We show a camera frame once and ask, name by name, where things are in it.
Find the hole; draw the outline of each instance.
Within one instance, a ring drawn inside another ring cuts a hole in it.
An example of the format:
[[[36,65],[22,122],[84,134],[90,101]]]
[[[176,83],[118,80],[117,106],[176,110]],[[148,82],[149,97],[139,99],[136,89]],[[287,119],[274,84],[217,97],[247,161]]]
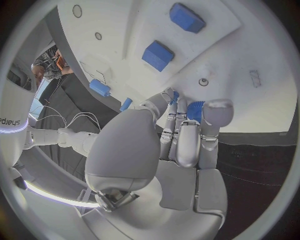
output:
[[[96,39],[98,39],[98,40],[101,40],[101,39],[102,39],[102,35],[101,35],[99,32],[96,32],[96,33],[95,33],[95,37],[96,37]]]
[[[206,78],[201,78],[199,80],[199,84],[203,87],[207,86],[209,84],[209,81]]]
[[[82,9],[81,9],[81,7],[79,5],[75,5],[73,7],[73,14],[78,19],[82,16],[83,11],[82,11]]]

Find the blue object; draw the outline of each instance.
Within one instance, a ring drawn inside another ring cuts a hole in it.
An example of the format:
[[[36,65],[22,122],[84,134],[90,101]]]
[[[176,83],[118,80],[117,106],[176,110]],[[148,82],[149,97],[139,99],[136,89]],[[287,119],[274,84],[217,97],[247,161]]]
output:
[[[173,59],[173,57],[174,53],[166,46],[162,45],[158,41],[154,41],[145,49],[141,59],[161,72]]]
[[[187,106],[187,117],[190,120],[196,120],[201,123],[202,107],[205,101],[194,101]]]
[[[123,112],[124,110],[128,109],[130,104],[132,103],[133,101],[127,97],[127,99],[125,100],[125,102],[123,103],[123,105],[121,106],[120,108],[120,111]]]
[[[103,97],[108,97],[109,95],[111,95],[111,88],[109,86],[104,85],[97,79],[93,79],[89,83],[89,88],[93,89],[96,93],[100,94]]]
[[[170,10],[171,21],[183,30],[197,34],[206,23],[191,9],[181,3],[175,3]]]
[[[179,98],[179,93],[174,91],[174,97],[173,97],[173,100],[170,101],[170,105],[176,103],[178,98]]]

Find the person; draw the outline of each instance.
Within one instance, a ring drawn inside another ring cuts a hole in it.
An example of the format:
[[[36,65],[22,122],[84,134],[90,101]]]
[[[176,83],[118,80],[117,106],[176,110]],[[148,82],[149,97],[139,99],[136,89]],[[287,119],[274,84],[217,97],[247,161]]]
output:
[[[59,57],[61,57],[64,62],[62,70],[57,66]],[[51,81],[52,79],[59,79],[62,75],[73,73],[56,45],[50,47],[35,60],[32,72],[35,76],[37,87],[40,86],[43,78],[47,81]]]

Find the sharpa logo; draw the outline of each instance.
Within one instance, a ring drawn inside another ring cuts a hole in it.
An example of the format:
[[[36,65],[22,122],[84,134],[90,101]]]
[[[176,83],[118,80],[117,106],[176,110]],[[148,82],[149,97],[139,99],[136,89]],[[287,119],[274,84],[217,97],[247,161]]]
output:
[[[17,126],[20,124],[20,120],[18,121],[14,121],[14,120],[8,120],[6,118],[0,118],[0,123],[3,125],[13,125],[13,126]]]

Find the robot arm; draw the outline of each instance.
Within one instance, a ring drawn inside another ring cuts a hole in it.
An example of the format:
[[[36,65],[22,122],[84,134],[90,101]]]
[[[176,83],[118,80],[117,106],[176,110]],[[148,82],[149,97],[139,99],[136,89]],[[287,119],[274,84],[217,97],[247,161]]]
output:
[[[55,145],[62,148],[72,147],[77,153],[87,157],[98,134],[92,132],[73,132],[70,128],[58,130],[35,129],[27,127],[24,150],[34,146]]]

